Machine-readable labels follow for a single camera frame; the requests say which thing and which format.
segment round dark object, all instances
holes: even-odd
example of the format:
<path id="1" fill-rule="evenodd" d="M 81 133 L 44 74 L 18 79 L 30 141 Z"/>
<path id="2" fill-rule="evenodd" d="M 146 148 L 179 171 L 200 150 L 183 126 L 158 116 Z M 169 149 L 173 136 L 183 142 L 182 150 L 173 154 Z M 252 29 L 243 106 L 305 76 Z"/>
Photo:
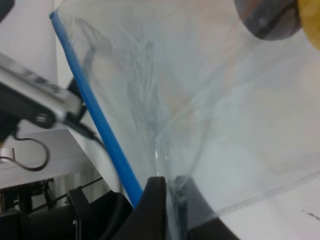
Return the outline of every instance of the round dark object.
<path id="1" fill-rule="evenodd" d="M 234 0 L 245 27 L 261 40 L 282 40 L 301 28 L 297 0 Z"/>

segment yellow object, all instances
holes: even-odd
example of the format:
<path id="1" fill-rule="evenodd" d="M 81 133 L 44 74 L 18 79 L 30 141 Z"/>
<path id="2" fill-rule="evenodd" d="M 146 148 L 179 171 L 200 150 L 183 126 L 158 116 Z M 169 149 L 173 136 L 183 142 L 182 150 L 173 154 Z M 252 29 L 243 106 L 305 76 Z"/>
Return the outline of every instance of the yellow object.
<path id="1" fill-rule="evenodd" d="M 320 0 L 298 0 L 298 7 L 304 33 L 320 51 Z"/>

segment clear plastic bag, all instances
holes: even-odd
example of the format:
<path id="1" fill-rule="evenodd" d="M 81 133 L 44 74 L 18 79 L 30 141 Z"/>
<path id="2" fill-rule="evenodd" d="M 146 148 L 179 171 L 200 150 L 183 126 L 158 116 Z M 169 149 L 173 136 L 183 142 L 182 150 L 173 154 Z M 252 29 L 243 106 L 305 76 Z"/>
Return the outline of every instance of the clear plastic bag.
<path id="1" fill-rule="evenodd" d="M 186 229 L 318 176 L 320 53 L 299 21 L 282 40 L 255 37 L 242 20 L 257 8 L 67 0 L 55 11 L 139 184 L 166 177 L 173 238 L 177 205 L 193 209 L 190 179 L 212 211 Z"/>

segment blue edge strip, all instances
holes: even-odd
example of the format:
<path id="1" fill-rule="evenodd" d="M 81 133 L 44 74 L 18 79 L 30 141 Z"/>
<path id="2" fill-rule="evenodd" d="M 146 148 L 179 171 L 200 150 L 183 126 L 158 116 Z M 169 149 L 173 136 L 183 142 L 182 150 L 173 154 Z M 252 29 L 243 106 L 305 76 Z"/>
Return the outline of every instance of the blue edge strip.
<path id="1" fill-rule="evenodd" d="M 61 42 L 67 62 L 79 87 L 86 107 L 94 121 L 94 124 L 96 125 L 96 128 L 99 131 L 99 134 L 114 164 L 115 170 L 130 198 L 130 201 L 135 208 L 142 196 L 142 188 L 139 185 L 124 152 L 122 151 L 114 133 L 111 130 L 110 125 L 107 122 L 105 115 L 98 104 L 94 93 L 92 92 L 91 87 L 86 80 L 86 75 L 78 62 L 73 47 L 69 43 L 67 34 L 58 14 L 52 12 L 50 14 L 50 19 L 55 33 Z"/>

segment white table surface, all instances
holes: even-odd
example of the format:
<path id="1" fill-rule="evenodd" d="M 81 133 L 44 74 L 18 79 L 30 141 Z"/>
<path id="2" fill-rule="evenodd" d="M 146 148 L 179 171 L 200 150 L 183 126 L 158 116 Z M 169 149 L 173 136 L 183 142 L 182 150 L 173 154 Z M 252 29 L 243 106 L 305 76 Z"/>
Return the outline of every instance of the white table surface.
<path id="1" fill-rule="evenodd" d="M 55 7 L 61 2 L 55 0 Z M 58 38 L 56 54 L 58 84 L 65 88 L 73 75 Z M 85 116 L 84 123 L 97 130 L 90 116 Z M 118 178 L 109 157 L 94 142 L 72 130 L 71 133 L 110 188 L 116 190 Z M 221 219 L 242 240 L 318 240 L 320 221 L 317 217 L 320 217 L 319 178 Z"/>

